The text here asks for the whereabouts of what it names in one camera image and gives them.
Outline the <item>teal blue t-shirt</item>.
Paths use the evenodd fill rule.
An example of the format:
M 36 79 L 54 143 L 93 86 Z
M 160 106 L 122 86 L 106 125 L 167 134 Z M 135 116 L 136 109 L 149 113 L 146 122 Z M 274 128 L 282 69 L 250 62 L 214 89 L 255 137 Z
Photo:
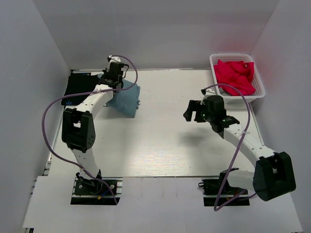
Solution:
M 136 115 L 136 110 L 139 106 L 139 94 L 140 94 L 140 86 L 134 84 L 128 80 L 123 80 L 123 88 L 128 88 L 127 90 L 120 91 L 119 93 L 115 94 L 115 96 L 104 103 L 105 100 L 108 100 L 109 94 L 105 94 L 103 100 L 101 100 L 96 107 L 98 111 L 104 107 L 112 107 L 116 111 L 126 115 L 127 117 L 134 118 Z

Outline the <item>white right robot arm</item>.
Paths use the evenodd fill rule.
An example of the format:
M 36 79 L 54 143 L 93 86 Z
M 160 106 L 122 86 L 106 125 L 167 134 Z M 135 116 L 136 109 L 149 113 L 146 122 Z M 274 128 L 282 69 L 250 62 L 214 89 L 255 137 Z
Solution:
M 255 169 L 245 171 L 231 167 L 220 172 L 216 180 L 204 180 L 206 195 L 235 195 L 251 190 L 261 200 L 269 201 L 296 189 L 289 154 L 275 152 L 248 134 L 236 118 L 227 114 L 222 97 L 212 95 L 203 100 L 190 100 L 183 117 L 187 122 L 208 122 L 212 130 L 234 145 Z

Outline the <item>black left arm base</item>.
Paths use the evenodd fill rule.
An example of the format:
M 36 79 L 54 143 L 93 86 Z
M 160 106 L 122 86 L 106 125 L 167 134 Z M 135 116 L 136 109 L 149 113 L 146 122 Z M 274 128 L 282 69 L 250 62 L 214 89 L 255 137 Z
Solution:
M 71 195 L 71 205 L 117 205 L 121 198 L 122 178 L 87 180 L 76 173 Z

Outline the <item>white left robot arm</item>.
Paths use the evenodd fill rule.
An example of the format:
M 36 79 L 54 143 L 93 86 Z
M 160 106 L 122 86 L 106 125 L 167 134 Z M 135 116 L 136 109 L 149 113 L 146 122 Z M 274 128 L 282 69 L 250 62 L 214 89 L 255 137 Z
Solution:
M 113 89 L 123 88 L 124 63 L 119 57 L 112 56 L 108 65 L 94 88 L 95 93 L 63 112 L 62 141 L 82 166 L 80 176 L 87 179 L 86 188 L 93 194 L 99 193 L 103 187 L 101 172 L 92 151 L 96 139 L 94 118 L 117 93 Z

